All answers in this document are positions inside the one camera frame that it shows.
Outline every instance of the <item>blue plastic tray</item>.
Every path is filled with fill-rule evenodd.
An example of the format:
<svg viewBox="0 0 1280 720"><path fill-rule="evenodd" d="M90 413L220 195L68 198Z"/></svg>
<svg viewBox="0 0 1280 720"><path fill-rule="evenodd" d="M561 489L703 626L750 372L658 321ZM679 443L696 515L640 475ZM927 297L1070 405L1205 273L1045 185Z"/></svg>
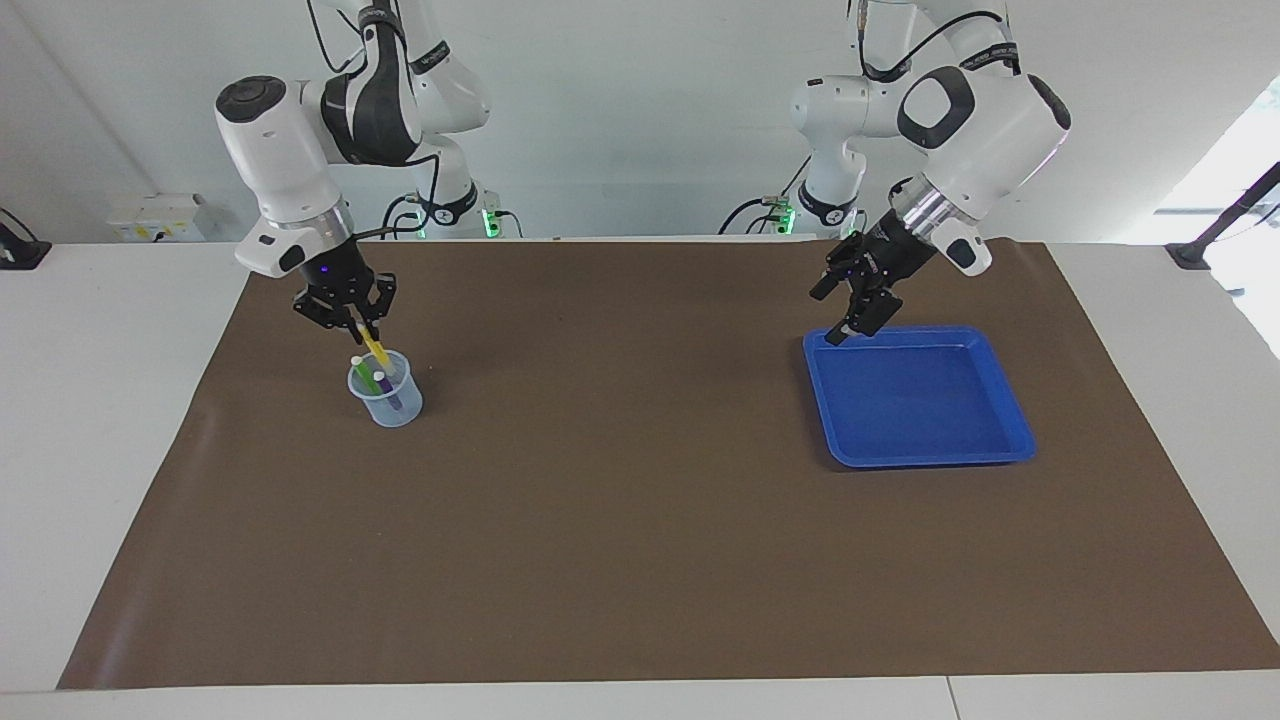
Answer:
<svg viewBox="0 0 1280 720"><path fill-rule="evenodd" d="M888 328L804 352L831 454L850 468L998 465L1036 438L991 343L963 327Z"/></svg>

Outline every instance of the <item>table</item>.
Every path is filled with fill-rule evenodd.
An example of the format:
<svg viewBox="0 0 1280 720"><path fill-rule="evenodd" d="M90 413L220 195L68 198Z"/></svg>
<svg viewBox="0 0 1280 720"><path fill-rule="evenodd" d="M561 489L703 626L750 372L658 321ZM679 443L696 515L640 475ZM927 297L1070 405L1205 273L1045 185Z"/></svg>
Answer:
<svg viewBox="0 0 1280 720"><path fill-rule="evenodd" d="M1280 633L1280 361L1212 278L1178 270L1161 249L1056 246L1053 256L1272 634ZM8 441L0 573L9 588L0 647L22 648L0 656L0 691L36 693L0 696L0 715L113 708L122 717L159 716L207 705L207 693L219 693L220 708L300 703L335 716L343 707L396 715L429 706L442 716L488 717L538 716L535 707L547 716L618 715L628 707L626 716L635 717L859 710L968 720L1052 705L1062 716L1133 717L1142 716L1137 703L1153 717L1198 717L1231 698L1238 716L1262 717L1280 705L1280 673L44 694L244 277L230 247L219 245L64 246L40 273L0 277L0 361L28 373L0 396L0 437ZM152 359L145 387L133 366L141 357ZM41 382L46 377L58 378L54 391Z"/></svg>

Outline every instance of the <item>brown tabletop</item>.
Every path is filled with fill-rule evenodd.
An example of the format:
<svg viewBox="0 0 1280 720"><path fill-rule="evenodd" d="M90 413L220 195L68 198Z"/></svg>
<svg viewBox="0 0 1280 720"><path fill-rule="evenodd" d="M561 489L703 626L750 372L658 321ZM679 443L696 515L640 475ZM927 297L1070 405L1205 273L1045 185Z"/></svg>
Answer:
<svg viewBox="0 0 1280 720"><path fill-rule="evenodd" d="M424 415L250 281L63 688L1234 670L1280 651L1042 246L895 324L991 340L1039 455L851 471L824 243L378 245Z"/></svg>

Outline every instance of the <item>pen holder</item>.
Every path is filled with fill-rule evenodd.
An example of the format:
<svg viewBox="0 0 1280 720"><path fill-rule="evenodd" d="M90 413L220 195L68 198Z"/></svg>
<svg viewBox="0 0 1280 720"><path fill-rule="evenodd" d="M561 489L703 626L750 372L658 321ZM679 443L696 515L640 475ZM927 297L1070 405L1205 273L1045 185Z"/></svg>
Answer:
<svg viewBox="0 0 1280 720"><path fill-rule="evenodd" d="M384 428L402 428L412 423L422 411L422 393L417 389L417 383L413 382L408 359L390 350L387 351L387 355L396 365L394 372L388 373L392 383L390 392L371 395L355 368L347 370L347 389L365 404L375 423ZM372 354L365 355L365 364L378 366L378 360Z"/></svg>

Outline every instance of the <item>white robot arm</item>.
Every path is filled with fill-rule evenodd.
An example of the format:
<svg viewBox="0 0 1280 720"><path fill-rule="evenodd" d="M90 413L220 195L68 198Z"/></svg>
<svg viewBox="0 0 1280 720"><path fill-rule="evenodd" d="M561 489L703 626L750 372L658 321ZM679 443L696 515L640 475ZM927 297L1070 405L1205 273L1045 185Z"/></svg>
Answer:
<svg viewBox="0 0 1280 720"><path fill-rule="evenodd" d="M488 95L452 56L428 3L403 0L401 17L398 0L328 0L357 18L364 47L355 69L325 82L250 77L216 102L219 132L261 211L237 259L274 278L301 268L307 288L294 309L326 328L347 328L357 342L357 320L376 337L396 277L370 270L356 241L389 231L355 232L328 165L408 168L422 227L436 225L433 237L494 234L488 193L442 135L484 126Z"/></svg>
<svg viewBox="0 0 1280 720"><path fill-rule="evenodd" d="M1030 179L1066 140L1071 117L1036 76L1021 74L1005 17L980 0L861 0L850 6L850 36L863 76L809 81L792 101L796 127L813 146L809 176L794 192L797 231L840 232L855 213L867 160L860 137L902 136L924 152L924 170L890 196L891 209L868 232L852 232L828 256L814 287L826 299L842 282L849 313L828 336L873 336L902 306L891 291L942 252L968 275L991 266L978 224ZM893 26L867 33L870 9ZM918 14L965 58L916 76L906 51ZM924 42L916 46L923 47Z"/></svg>

